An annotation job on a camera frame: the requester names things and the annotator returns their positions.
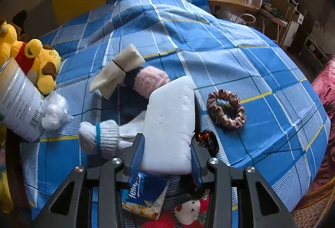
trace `teal stripe on sock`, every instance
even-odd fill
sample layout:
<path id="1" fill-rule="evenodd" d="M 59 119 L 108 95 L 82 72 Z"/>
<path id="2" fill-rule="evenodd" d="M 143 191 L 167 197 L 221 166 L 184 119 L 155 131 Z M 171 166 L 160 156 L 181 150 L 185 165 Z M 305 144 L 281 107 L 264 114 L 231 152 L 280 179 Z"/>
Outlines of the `teal stripe on sock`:
<path id="1" fill-rule="evenodd" d="M 97 123 L 95 127 L 97 128 L 97 137 L 96 137 L 97 151 L 99 154 L 101 154 L 100 123 Z"/>

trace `metal screw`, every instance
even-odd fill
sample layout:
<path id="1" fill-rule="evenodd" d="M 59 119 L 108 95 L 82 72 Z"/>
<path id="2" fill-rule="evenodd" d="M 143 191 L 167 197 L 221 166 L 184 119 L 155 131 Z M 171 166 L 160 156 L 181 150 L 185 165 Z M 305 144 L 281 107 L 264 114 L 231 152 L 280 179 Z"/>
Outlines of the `metal screw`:
<path id="1" fill-rule="evenodd" d="M 82 172 L 84 170 L 84 167 L 83 166 L 76 166 L 75 168 L 74 168 L 74 171 L 75 172 Z"/>
<path id="2" fill-rule="evenodd" d="M 211 164 L 216 165 L 219 163 L 219 159 L 212 157 L 208 160 Z"/>
<path id="3" fill-rule="evenodd" d="M 114 165 L 118 165 L 118 164 L 120 164 L 122 162 L 122 160 L 120 159 L 120 158 L 113 158 L 112 159 L 112 163 L 114 164 Z"/>
<path id="4" fill-rule="evenodd" d="M 247 167 L 247 172 L 249 172 L 249 173 L 255 173 L 255 171 L 256 171 L 255 167 L 253 167 L 253 166 L 248 166 Z"/>

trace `brown scrunchie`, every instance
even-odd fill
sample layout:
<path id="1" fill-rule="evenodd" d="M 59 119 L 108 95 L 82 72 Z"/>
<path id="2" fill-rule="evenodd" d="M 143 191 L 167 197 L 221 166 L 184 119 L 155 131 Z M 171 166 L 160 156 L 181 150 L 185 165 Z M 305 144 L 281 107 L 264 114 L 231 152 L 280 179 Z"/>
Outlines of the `brown scrunchie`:
<path id="1" fill-rule="evenodd" d="M 230 118 L 224 113 L 222 107 L 217 105 L 217 99 L 229 101 L 230 105 L 237 111 L 235 119 Z M 220 89 L 218 92 L 208 94 L 207 109 L 209 115 L 215 118 L 215 122 L 225 127 L 238 129 L 246 122 L 245 109 L 241 105 L 240 98 L 235 92 Z"/>

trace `blue tissue package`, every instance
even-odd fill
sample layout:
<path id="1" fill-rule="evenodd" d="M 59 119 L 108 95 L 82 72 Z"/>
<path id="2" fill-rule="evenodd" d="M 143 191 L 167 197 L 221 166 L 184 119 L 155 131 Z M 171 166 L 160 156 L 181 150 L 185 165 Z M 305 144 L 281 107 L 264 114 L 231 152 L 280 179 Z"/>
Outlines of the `blue tissue package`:
<path id="1" fill-rule="evenodd" d="M 130 190 L 121 190 L 122 207 L 150 219 L 158 219 L 169 179 L 140 171 Z"/>

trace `pink blanket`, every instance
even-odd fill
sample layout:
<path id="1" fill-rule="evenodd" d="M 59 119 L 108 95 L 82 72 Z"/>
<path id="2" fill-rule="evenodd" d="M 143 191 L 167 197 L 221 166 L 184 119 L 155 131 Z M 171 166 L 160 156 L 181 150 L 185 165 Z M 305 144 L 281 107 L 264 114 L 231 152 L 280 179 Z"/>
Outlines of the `pink blanket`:
<path id="1" fill-rule="evenodd" d="M 331 122 L 326 154 L 313 181 L 313 190 L 316 190 L 335 176 L 335 55 L 329 59 L 312 86 Z"/>

